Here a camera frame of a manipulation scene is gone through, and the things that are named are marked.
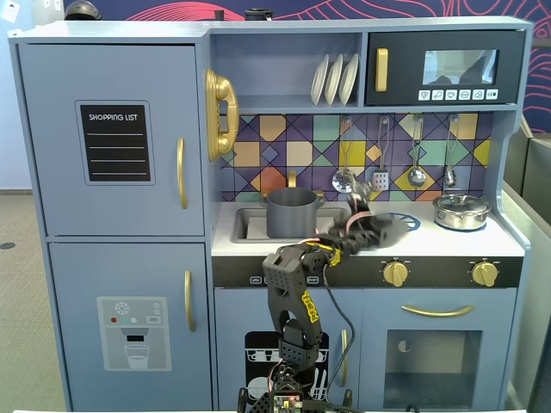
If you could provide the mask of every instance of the toy kitchen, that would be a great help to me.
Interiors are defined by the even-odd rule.
[[[336,373],[359,410],[503,410],[529,242],[501,182],[531,39],[485,16],[10,39],[67,409],[253,405],[282,356],[264,260],[372,219],[396,231],[305,277],[310,398]]]

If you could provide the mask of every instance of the gray floor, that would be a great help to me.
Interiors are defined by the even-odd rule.
[[[0,195],[0,413],[65,411],[34,201]]]

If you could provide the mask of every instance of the water dispenser sticker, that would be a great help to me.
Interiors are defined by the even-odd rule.
[[[97,310],[105,370],[171,370],[165,297],[98,297]]]
[[[77,102],[89,185],[154,183],[147,102]]]

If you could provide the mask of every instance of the gray pot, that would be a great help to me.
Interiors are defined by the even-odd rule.
[[[441,195],[432,201],[434,221],[450,230],[473,231],[486,223],[492,209],[485,200],[470,195]]]
[[[304,188],[282,188],[262,197],[270,238],[308,238],[315,234],[323,194]]]

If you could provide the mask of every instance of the colorful tile backsplash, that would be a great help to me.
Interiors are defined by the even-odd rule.
[[[331,185],[331,178],[344,165],[340,139],[350,134],[349,169],[358,179],[371,181],[379,168],[381,150],[378,114],[350,115],[346,126],[339,115],[241,116],[233,151],[220,160],[221,190],[225,201],[256,201],[262,192],[284,188],[290,170],[297,173],[297,186],[320,189],[327,200],[345,200]],[[443,191],[448,137],[448,114],[424,114],[423,141],[419,165],[427,181],[413,187],[407,175],[413,164],[414,114],[389,115],[389,140],[385,167],[390,174],[388,191],[373,193],[374,200],[433,200]],[[456,188],[480,196],[484,188],[492,114],[460,114],[453,161]],[[382,128],[381,145],[386,144],[387,127]]]

